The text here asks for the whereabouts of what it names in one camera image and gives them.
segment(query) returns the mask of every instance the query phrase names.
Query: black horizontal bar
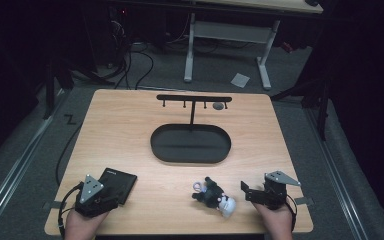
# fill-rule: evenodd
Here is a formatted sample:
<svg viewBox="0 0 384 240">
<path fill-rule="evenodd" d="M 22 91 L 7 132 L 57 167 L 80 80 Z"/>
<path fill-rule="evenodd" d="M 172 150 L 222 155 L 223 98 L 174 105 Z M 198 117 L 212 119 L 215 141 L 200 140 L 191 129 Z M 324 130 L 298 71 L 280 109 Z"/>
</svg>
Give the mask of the black horizontal bar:
<svg viewBox="0 0 384 240">
<path fill-rule="evenodd" d="M 231 97 L 189 96 L 189 95 L 167 95 L 158 94 L 158 100 L 163 101 L 191 101 L 191 102 L 231 102 Z"/>
</svg>

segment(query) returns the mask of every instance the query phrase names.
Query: black device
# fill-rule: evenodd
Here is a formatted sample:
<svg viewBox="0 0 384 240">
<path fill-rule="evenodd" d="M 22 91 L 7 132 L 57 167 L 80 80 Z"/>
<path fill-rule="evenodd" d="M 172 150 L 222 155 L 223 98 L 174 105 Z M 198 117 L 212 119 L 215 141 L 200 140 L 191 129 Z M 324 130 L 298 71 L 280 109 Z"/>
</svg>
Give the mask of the black device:
<svg viewBox="0 0 384 240">
<path fill-rule="evenodd" d="M 286 205 L 292 214 L 291 231 L 294 230 L 297 208 L 295 202 L 293 202 L 295 204 L 294 212 L 287 201 L 287 197 L 289 196 L 286 191 L 286 184 L 301 186 L 301 183 L 292 179 L 281 171 L 266 173 L 264 180 L 264 191 L 250 189 L 246 183 L 241 181 L 241 189 L 245 192 L 245 200 L 265 205 L 270 210 L 276 210 L 281 206 Z"/>
<path fill-rule="evenodd" d="M 74 209 L 83 216 L 92 218 L 117 208 L 119 204 L 124 205 L 136 180 L 136 175 L 111 168 L 106 168 L 99 180 L 86 175 L 85 182 L 80 182 L 71 189 L 61 202 L 58 214 L 61 236 L 64 238 L 65 235 L 63 208 L 71 193 L 80 190 Z"/>
<path fill-rule="evenodd" d="M 319 5 L 319 2 L 317 0 L 305 0 L 305 2 L 312 7 Z"/>
</svg>

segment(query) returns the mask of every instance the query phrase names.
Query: metal stand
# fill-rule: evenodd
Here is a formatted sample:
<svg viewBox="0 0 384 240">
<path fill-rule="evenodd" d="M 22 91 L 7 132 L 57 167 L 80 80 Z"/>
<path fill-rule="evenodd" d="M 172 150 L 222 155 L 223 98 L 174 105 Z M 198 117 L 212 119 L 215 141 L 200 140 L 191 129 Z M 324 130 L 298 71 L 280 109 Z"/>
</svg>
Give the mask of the metal stand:
<svg viewBox="0 0 384 240">
<path fill-rule="evenodd" d="M 327 115 L 327 104 L 329 100 L 329 88 L 331 80 L 329 77 L 314 80 L 311 82 L 304 83 L 302 85 L 297 85 L 292 87 L 284 92 L 271 96 L 272 101 L 278 101 L 282 98 L 285 98 L 289 95 L 293 95 L 302 90 L 311 89 L 311 94 L 307 94 L 301 101 L 303 108 L 310 108 L 315 105 L 319 106 L 319 113 L 317 118 L 317 130 L 319 132 L 320 138 L 325 141 L 325 124 Z"/>
<path fill-rule="evenodd" d="M 265 90 L 271 89 L 270 79 L 267 74 L 266 60 L 276 37 L 280 20 L 276 20 L 271 28 L 251 27 L 215 22 L 195 21 L 195 14 L 191 13 L 189 29 L 189 46 L 186 56 L 185 82 L 192 82 L 193 73 L 193 43 L 195 37 L 252 42 L 265 44 L 262 57 L 257 57 L 257 66 Z"/>
<path fill-rule="evenodd" d="M 54 78 L 56 78 L 62 89 L 73 89 L 74 82 L 71 76 L 71 70 L 77 70 L 81 74 L 85 75 L 92 81 L 103 85 L 114 85 L 113 82 L 109 82 L 98 75 L 84 69 L 83 67 L 74 64 L 66 59 L 60 57 L 51 57 L 46 66 L 46 113 L 44 119 L 48 119 L 52 114 L 55 107 L 55 84 Z"/>
</svg>

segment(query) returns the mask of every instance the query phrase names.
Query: gray floor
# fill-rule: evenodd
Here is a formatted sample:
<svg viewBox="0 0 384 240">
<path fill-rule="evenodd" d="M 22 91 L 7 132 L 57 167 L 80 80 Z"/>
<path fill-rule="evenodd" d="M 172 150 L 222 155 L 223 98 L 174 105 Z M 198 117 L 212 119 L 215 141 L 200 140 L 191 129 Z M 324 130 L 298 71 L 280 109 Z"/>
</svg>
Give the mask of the gray floor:
<svg viewBox="0 0 384 240">
<path fill-rule="evenodd" d="M 182 80 L 186 54 L 184 45 L 170 45 L 165 52 L 151 46 L 146 48 L 142 44 L 135 45 L 135 50 L 145 49 L 142 53 L 151 56 L 154 64 L 152 71 L 141 82 L 140 89 L 168 88 L 274 95 L 295 84 L 311 53 L 310 48 L 290 54 L 279 48 L 272 49 L 267 68 L 273 88 L 265 91 L 255 63 L 255 57 L 262 46 L 243 46 L 232 42 L 224 44 L 235 47 L 215 48 L 207 44 L 197 46 L 194 79 L 188 84 Z M 131 88 L 134 88 L 136 81 L 150 66 L 151 61 L 147 56 L 132 54 L 128 75 Z M 108 71 L 102 68 L 100 74 Z M 244 88 L 230 83 L 236 73 L 250 77 Z M 75 144 L 75 133 L 85 117 L 94 91 L 100 88 L 111 87 L 77 80 L 71 92 L 59 95 L 59 107 L 46 121 L 42 119 L 45 113 L 42 91 L 38 95 L 39 106 L 1 147 L 0 190 L 3 192 L 0 192 L 0 200 L 6 199 L 7 202 L 0 203 L 0 239 L 59 239 L 57 236 L 47 236 L 43 230 L 49 213 L 48 204 L 53 201 L 58 189 L 55 169 L 61 159 L 58 169 L 61 178 Z M 125 88 L 126 82 L 123 81 L 119 89 Z M 383 210 L 349 149 L 332 104 L 329 105 L 326 142 L 320 141 L 314 131 L 315 109 L 302 109 L 297 97 L 288 97 L 273 105 L 304 195 L 313 202 L 308 207 L 314 230 L 296 234 L 294 238 L 384 239 Z M 39 137 L 39 141 L 32 141 L 39 129 L 43 130 L 43 134 L 38 135 L 42 137 Z M 35 146 L 30 155 L 30 149 L 27 148 L 29 143 Z M 15 169 L 14 166 L 19 167 L 16 170 L 26 170 L 16 174 L 17 171 L 11 171 Z"/>
</svg>

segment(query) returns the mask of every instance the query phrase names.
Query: dark background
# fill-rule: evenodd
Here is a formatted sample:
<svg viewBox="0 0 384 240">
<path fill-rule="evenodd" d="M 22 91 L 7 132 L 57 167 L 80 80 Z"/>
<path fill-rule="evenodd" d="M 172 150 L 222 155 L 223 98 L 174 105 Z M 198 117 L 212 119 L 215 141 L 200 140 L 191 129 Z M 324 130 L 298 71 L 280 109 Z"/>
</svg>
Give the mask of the dark background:
<svg viewBox="0 0 384 240">
<path fill-rule="evenodd" d="M 285 19 L 275 45 L 313 47 L 297 85 L 330 81 L 329 97 L 339 121 L 384 207 L 384 1 L 321 3 L 325 16 L 352 18 L 352 22 L 320 25 Z M 60 54 L 90 71 L 97 64 L 117 63 L 114 49 L 106 44 L 111 42 L 106 7 L 0 2 L 0 145 L 36 106 L 50 56 Z M 187 16 L 161 9 L 128 9 L 127 13 L 126 30 L 162 49 L 169 40 L 166 32 L 177 36 L 184 26 L 179 22 Z M 216 18 L 243 21 L 241 16 Z"/>
</svg>

